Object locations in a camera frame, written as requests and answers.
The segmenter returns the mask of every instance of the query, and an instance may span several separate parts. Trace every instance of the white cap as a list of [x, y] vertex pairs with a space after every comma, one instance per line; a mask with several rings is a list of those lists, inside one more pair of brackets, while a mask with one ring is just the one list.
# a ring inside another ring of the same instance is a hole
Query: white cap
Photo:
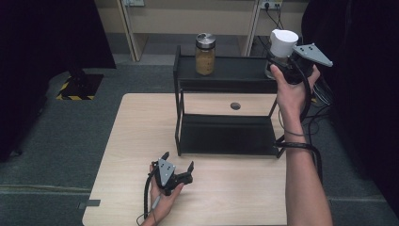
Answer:
[[270, 52], [276, 57], [287, 57], [294, 51], [298, 35], [289, 30], [275, 29], [270, 35], [270, 40], [272, 41]]

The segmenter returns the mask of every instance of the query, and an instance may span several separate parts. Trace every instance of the glass jar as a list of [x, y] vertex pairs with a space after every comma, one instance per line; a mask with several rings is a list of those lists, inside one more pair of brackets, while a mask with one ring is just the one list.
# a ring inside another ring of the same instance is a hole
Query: glass jar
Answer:
[[201, 33], [196, 39], [196, 71], [202, 75], [211, 74], [215, 67], [215, 41], [212, 34]]

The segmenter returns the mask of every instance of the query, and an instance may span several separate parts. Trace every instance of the wall outlet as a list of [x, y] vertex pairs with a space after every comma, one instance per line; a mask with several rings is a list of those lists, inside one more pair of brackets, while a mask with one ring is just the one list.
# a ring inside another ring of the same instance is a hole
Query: wall outlet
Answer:
[[269, 4], [269, 9], [276, 10], [277, 8], [281, 8], [282, 0], [262, 0], [261, 8], [266, 9], [266, 3]]
[[126, 7], [144, 7], [144, 0], [122, 0]]

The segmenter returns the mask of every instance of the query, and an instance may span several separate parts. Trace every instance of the black metal shelf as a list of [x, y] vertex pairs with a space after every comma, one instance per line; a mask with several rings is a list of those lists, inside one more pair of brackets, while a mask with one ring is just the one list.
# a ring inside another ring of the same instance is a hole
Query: black metal shelf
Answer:
[[176, 146], [182, 153], [277, 155], [271, 115], [186, 114], [185, 92], [276, 93], [276, 81], [264, 75], [265, 58], [217, 56], [210, 75], [196, 73], [194, 56], [177, 48], [173, 77], [176, 96]]

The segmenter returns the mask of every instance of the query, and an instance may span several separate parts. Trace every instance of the hand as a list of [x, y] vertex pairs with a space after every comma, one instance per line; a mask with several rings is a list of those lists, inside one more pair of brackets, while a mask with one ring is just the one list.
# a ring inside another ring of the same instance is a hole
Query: hand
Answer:
[[170, 196], [166, 196], [164, 194], [164, 191], [160, 189], [156, 184], [155, 177], [152, 177], [151, 190], [150, 190], [151, 206], [153, 205], [158, 196], [161, 196], [161, 199], [159, 200], [159, 203], [156, 205], [156, 207], [147, 216], [147, 219], [143, 222], [142, 225], [155, 225], [161, 222], [170, 213], [172, 205], [176, 201], [180, 192], [182, 191], [183, 186], [184, 186], [183, 183], [179, 184], [178, 186], [175, 187]]
[[[297, 85], [291, 85], [287, 83], [284, 75], [276, 65], [271, 65], [270, 71], [274, 75], [278, 84], [277, 103], [279, 104], [281, 115], [283, 118], [286, 114], [293, 114], [299, 117], [302, 106], [305, 103], [305, 86], [303, 83], [299, 83]], [[315, 65], [313, 65], [313, 73], [308, 78], [311, 90], [313, 90], [313, 85], [319, 76], [319, 70]]]

